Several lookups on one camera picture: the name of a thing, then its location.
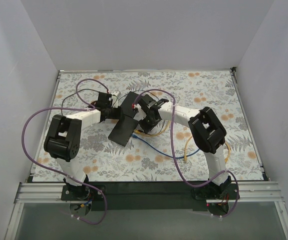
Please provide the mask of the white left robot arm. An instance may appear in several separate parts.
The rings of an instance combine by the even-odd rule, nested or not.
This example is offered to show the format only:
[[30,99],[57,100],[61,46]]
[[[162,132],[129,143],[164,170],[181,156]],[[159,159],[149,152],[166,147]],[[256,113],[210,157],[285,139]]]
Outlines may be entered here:
[[90,188],[84,185],[88,183],[87,175],[75,159],[80,149],[82,130],[106,119],[120,120],[123,117],[119,106],[85,109],[66,116],[53,116],[44,142],[44,150],[57,161],[66,174],[64,182],[74,197],[84,200],[90,194]]

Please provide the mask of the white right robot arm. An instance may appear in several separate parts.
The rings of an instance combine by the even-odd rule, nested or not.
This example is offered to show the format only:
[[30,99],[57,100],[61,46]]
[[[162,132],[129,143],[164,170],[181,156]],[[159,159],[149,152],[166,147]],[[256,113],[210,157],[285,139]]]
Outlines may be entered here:
[[[148,121],[149,124],[154,120],[170,121],[172,156],[180,177],[188,186],[202,188],[210,185],[222,192],[231,184],[231,177],[226,169],[223,155],[226,130],[211,108],[192,109],[169,101],[150,103],[148,106],[133,104],[133,108],[138,110],[140,119]],[[196,146],[204,152],[209,173],[208,181],[193,185],[181,173],[174,152],[173,126],[175,123],[188,127]]]

